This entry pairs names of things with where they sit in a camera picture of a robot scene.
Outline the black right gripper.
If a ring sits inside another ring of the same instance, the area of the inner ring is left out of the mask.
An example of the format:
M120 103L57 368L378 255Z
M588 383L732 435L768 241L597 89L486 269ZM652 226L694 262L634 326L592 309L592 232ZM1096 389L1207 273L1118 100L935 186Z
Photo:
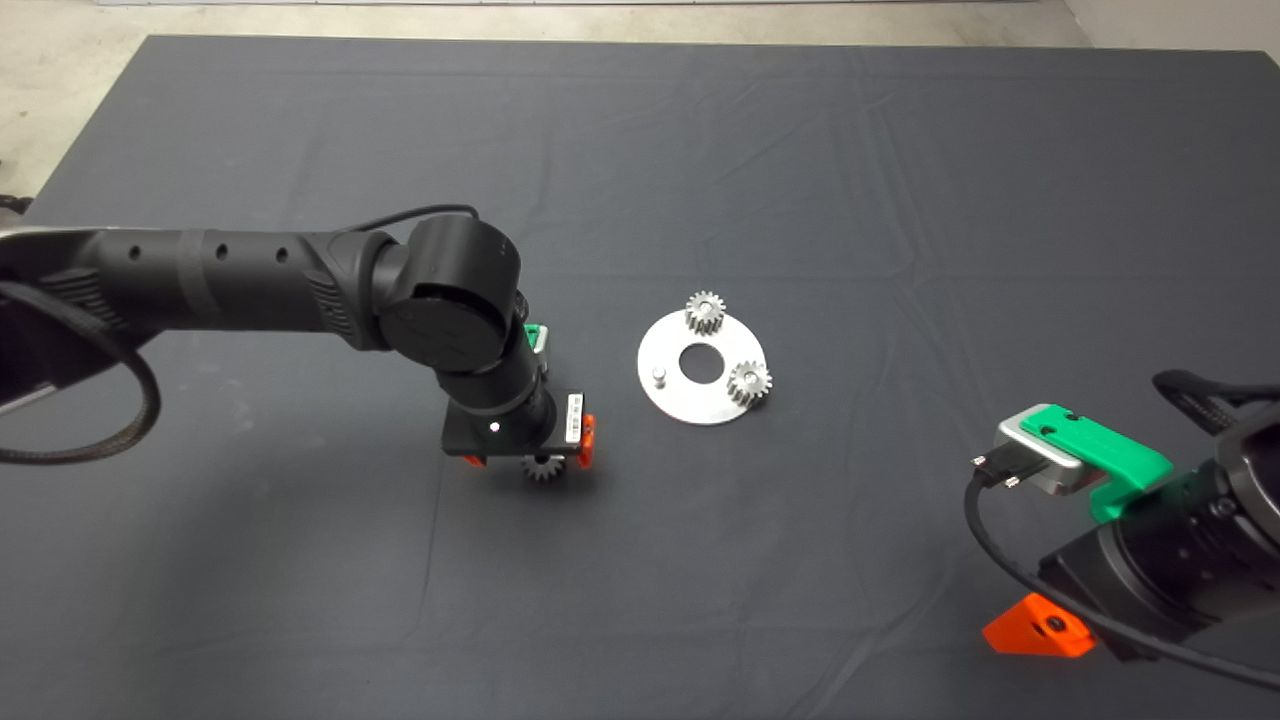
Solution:
M1037 575L1107 619L1171 642L1277 611L1277 544L1239 527L1097 527L1043 557ZM982 635L1007 655L1078 659L1097 646L1083 620L1036 592Z

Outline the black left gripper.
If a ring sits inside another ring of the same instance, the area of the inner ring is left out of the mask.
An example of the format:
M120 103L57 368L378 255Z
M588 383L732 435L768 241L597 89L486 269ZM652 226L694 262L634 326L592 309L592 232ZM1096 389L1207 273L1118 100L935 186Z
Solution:
M471 468L486 468L492 457L573 457L581 469L593 466L596 419L586 395L576 389L539 387L516 409L479 415L451 402L442 430L445 455Z

